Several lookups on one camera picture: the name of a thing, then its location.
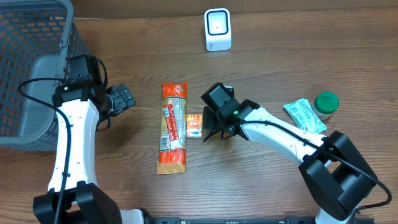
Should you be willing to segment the orange Kleenex tissue pack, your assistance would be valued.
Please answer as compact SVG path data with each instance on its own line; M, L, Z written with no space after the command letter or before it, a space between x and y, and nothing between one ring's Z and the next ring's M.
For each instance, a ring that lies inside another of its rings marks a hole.
M202 130L202 114L187 114L187 138L201 139L203 136Z

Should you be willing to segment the orange red noodle packet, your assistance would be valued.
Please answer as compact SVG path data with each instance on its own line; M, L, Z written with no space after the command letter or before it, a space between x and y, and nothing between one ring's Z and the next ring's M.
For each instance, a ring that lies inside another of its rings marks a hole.
M187 84L163 83L157 174L186 171Z

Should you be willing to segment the teal wet wipes pack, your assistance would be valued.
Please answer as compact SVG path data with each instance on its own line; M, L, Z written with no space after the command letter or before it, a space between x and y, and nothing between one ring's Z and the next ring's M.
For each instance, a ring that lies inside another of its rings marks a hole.
M296 126L304 131L320 134L327 130L326 125L315 114L309 101L305 98L284 105L284 109Z

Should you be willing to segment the green lid jar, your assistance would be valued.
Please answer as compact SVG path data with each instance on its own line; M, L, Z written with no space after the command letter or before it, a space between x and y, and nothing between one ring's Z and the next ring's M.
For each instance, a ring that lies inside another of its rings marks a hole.
M324 91L315 98L312 109L323 121L328 119L338 109L339 105L340 101L333 92Z

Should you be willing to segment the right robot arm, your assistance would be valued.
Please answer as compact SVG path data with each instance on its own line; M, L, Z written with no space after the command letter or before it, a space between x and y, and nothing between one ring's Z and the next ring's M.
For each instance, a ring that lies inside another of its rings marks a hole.
M360 203L377 179L352 141L335 131L329 136L299 129L271 115L259 104L238 102L234 89L215 83L202 96L203 127L223 139L239 135L261 143L298 165L320 207L315 223L352 223Z

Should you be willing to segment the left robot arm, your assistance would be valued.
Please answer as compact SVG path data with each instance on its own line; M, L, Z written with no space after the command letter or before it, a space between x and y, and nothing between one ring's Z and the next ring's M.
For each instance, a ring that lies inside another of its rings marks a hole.
M107 86L103 62L92 55L70 59L66 79L52 97L58 121L55 167L45 195L34 198L40 223L148 223L141 208L121 210L99 187L95 173L95 134L136 104L123 84Z

